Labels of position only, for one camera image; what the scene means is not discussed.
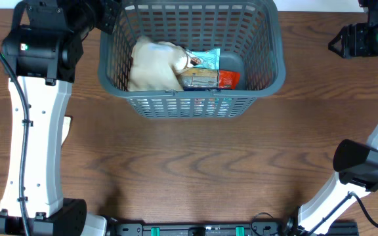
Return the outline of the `treat bag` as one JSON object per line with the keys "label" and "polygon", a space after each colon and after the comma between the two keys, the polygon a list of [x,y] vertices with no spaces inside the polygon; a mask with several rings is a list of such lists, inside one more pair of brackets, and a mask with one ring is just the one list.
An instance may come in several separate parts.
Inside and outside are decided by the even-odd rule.
{"label": "treat bag", "polygon": [[166,41],[154,42],[147,36],[137,39],[131,58],[129,92],[182,91],[177,76],[198,64],[181,46]]}
{"label": "treat bag", "polygon": [[65,116],[63,120],[63,126],[62,126],[62,141],[61,141],[62,145],[64,144],[66,138],[68,137],[71,123],[72,123],[72,118],[70,116]]}

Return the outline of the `grey plastic basket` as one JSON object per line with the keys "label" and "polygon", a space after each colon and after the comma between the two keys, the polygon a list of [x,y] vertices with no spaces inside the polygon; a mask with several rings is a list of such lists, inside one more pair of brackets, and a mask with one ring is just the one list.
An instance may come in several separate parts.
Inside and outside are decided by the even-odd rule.
{"label": "grey plastic basket", "polygon": [[[182,90],[128,89],[132,50],[141,36],[158,49],[181,46]],[[122,1],[117,26],[100,38],[98,77],[147,118],[236,117],[285,81],[278,10],[272,0]]]}

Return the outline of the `spaghetti pack red ends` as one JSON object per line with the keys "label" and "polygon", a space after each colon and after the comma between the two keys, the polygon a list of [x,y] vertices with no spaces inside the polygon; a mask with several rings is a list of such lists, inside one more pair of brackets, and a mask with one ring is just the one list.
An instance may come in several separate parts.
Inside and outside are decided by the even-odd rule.
{"label": "spaghetti pack red ends", "polygon": [[223,69],[192,68],[177,76],[184,90],[235,90],[241,75]]}

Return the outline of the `small teal wipes packet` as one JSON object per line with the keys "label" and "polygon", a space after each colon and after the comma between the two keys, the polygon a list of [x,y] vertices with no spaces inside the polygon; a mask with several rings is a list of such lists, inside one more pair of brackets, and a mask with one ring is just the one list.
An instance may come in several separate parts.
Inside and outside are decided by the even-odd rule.
{"label": "small teal wipes packet", "polygon": [[221,50],[211,49],[207,51],[191,51],[187,50],[186,53],[191,59],[191,64],[195,68],[203,69],[219,69]]}

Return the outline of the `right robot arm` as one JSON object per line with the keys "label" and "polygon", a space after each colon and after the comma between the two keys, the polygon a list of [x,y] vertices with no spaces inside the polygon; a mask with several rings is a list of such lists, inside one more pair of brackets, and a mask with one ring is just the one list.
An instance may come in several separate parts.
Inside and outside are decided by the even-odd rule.
{"label": "right robot arm", "polygon": [[[360,1],[367,22],[343,27],[328,44],[341,58],[378,58],[378,0]],[[334,172],[324,186],[290,217],[280,235],[326,235],[338,231],[337,218],[378,190],[378,124],[365,144],[345,139],[333,157]]]}

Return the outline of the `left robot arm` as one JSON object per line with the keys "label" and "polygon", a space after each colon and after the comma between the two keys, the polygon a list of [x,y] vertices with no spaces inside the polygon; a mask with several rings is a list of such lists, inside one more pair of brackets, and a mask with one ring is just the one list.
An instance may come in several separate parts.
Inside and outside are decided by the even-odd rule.
{"label": "left robot arm", "polygon": [[9,76],[12,133],[9,173],[0,201],[2,235],[115,235],[116,221],[66,198],[60,179],[65,112],[93,29],[112,33],[113,0],[19,2],[0,61]]}

